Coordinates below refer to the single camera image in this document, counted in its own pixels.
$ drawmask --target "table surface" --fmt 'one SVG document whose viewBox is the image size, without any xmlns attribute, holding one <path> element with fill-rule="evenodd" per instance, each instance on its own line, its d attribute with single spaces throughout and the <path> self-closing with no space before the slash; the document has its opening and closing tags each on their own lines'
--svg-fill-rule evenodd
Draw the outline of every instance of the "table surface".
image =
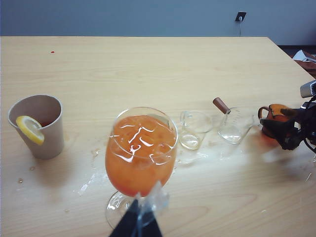
<svg viewBox="0 0 316 237">
<path fill-rule="evenodd" d="M 169 207 L 157 217 L 164 236 L 314 236 L 314 154 L 303 143 L 282 150 L 258 120 L 241 144 L 227 144 L 211 103 L 298 108 L 312 80 L 268 38 L 1 37 L 1 233 L 108 236 L 107 138 L 121 111 L 150 106 L 178 125 L 187 110 L 214 122 L 199 150 L 178 145 Z M 32 94 L 63 103 L 65 147 L 50 160 L 33 158 L 7 121 Z"/>
</svg>

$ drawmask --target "small glass cup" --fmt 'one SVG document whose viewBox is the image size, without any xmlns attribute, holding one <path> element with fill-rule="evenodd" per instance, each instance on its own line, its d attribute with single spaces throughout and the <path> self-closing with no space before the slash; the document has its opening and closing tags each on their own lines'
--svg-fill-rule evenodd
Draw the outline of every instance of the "small glass cup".
<svg viewBox="0 0 316 237">
<path fill-rule="evenodd" d="M 209 131 L 213 128 L 212 118 L 201 111 L 183 111 L 180 115 L 182 131 L 180 143 L 189 150 L 197 150 Z"/>
<path fill-rule="evenodd" d="M 254 115 L 249 109 L 230 108 L 224 115 L 218 134 L 227 142 L 238 144 L 254 125 Z"/>
</svg>

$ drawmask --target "cup rim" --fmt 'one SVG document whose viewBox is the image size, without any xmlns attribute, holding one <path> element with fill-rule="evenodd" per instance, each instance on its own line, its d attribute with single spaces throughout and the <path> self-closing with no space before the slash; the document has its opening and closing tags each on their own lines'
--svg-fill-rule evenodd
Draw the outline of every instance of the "cup rim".
<svg viewBox="0 0 316 237">
<path fill-rule="evenodd" d="M 191 133 L 198 133 L 198 134 L 208 133 L 208 132 L 210 132 L 211 130 L 213 130 L 214 124 L 213 124 L 213 118 L 212 118 L 211 114 L 208 113 L 208 112 L 205 112 L 205 111 L 201 111 L 201 110 L 185 110 L 185 111 L 182 111 L 181 114 L 180 114 L 180 123 L 181 123 L 182 128 L 185 127 L 184 124 L 183 124 L 183 121 L 182 121 L 182 114 L 185 114 L 185 113 L 198 113 L 198 114 L 202 114 L 202 115 L 208 117 L 208 118 L 210 119 L 210 121 L 211 121 L 211 126 L 210 126 L 210 128 L 207 129 L 207 130 L 199 131 L 199 132 L 196 132 L 196 131 L 191 130 L 191 129 L 189 129 L 189 128 L 185 128 L 185 130 L 187 130 L 187 131 L 189 131 L 189 132 L 191 132 Z"/>
<path fill-rule="evenodd" d="M 170 153 L 171 151 L 173 151 L 173 150 L 176 148 L 177 143 L 178 143 L 178 139 L 179 139 L 178 128 L 177 128 L 176 123 L 175 123 L 175 122 L 173 121 L 173 119 L 170 118 L 166 113 L 162 112 L 161 110 L 155 109 L 155 108 L 153 108 L 153 107 L 146 107 L 146 106 L 131 107 L 131 108 L 129 108 L 129 109 L 126 109 L 126 110 L 120 112 L 120 113 L 116 116 L 116 118 L 115 118 L 115 120 L 114 120 L 114 122 L 113 122 L 112 129 L 111 129 L 111 135 L 113 135 L 112 133 L 113 133 L 113 131 L 114 131 L 114 126 L 115 126 L 115 124 L 118 122 L 119 117 L 120 117 L 121 115 L 123 115 L 124 113 L 126 113 L 127 111 L 130 111 L 130 110 L 132 110 L 132 109 L 151 109 L 151 110 L 155 110 L 155 111 L 158 111 L 158 112 L 162 113 L 163 115 L 165 115 L 165 116 L 168 118 L 168 120 L 172 122 L 172 124 L 173 124 L 173 126 L 174 126 L 174 128 L 175 128 L 176 140 L 175 140 L 173 146 L 171 147 L 171 149 L 170 149 L 169 151 L 167 151 L 166 153 L 163 153 L 163 154 L 159 155 L 158 157 L 164 156 L 164 155 Z M 144 158 L 144 159 L 150 158 L 150 157 L 143 157 L 143 156 L 133 155 L 131 152 L 129 152 L 129 151 L 127 151 L 126 149 L 124 149 L 124 148 L 117 142 L 117 140 L 116 140 L 115 138 L 114 138 L 114 142 L 118 145 L 118 147 L 119 147 L 120 149 L 122 149 L 124 152 L 126 152 L 127 154 L 129 154 L 129 155 L 131 155 L 131 156 L 134 156 L 134 157 L 137 157 L 137 158 Z"/>
<path fill-rule="evenodd" d="M 57 117 L 53 122 L 51 122 L 50 124 L 48 124 L 48 125 L 46 125 L 46 126 L 44 126 L 44 127 L 40 127 L 39 130 L 43 130 L 44 128 L 53 126 L 53 124 L 55 124 L 56 121 L 58 121 L 58 120 L 60 119 L 60 117 L 61 117 L 61 115 L 62 115 L 62 113 L 63 113 L 63 106 L 62 106 L 61 101 L 60 101 L 57 97 L 55 97 L 55 96 L 53 96 L 53 95 L 48 95 L 48 94 L 30 95 L 30 96 L 24 97 L 24 98 L 18 100 L 17 102 L 15 102 L 15 103 L 10 107 L 10 109 L 9 109 L 9 111 L 8 111 L 8 115 L 7 115 L 7 116 L 8 116 L 8 121 L 9 121 L 9 123 L 10 123 L 14 128 L 20 129 L 20 128 L 19 128 L 17 125 L 15 125 L 15 124 L 11 121 L 11 119 L 10 119 L 10 114 L 11 114 L 11 111 L 13 110 L 13 108 L 14 108 L 17 104 L 19 104 L 20 102 L 22 102 L 23 100 L 27 100 L 27 99 L 30 99 L 30 98 L 36 97 L 36 96 L 47 96 L 47 97 L 53 98 L 53 99 L 55 99 L 55 100 L 58 102 L 58 104 L 59 104 L 59 106 L 60 106 L 60 113 L 59 113 L 58 117 Z"/>
</svg>

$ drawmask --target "orange drink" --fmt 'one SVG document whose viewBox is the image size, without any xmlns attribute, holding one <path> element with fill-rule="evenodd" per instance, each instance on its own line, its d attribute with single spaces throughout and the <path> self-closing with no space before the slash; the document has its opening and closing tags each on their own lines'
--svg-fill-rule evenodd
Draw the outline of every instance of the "orange drink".
<svg viewBox="0 0 316 237">
<path fill-rule="evenodd" d="M 106 150 L 106 171 L 113 186 L 133 197 L 146 196 L 157 181 L 164 185 L 173 170 L 177 130 L 172 120 L 151 108 L 123 112 L 116 120 Z M 155 114 L 139 114 L 153 110 Z"/>
</svg>

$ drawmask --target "lemon slice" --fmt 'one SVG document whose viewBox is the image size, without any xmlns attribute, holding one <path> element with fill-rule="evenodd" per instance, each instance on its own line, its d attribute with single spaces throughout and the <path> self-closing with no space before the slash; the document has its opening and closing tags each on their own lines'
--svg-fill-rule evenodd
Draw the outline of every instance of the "lemon slice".
<svg viewBox="0 0 316 237">
<path fill-rule="evenodd" d="M 42 145 L 44 142 L 44 135 L 39 131 L 41 124 L 30 116 L 23 115 L 16 118 L 16 124 L 20 130 L 27 136 L 32 142 L 38 145 Z"/>
</svg>

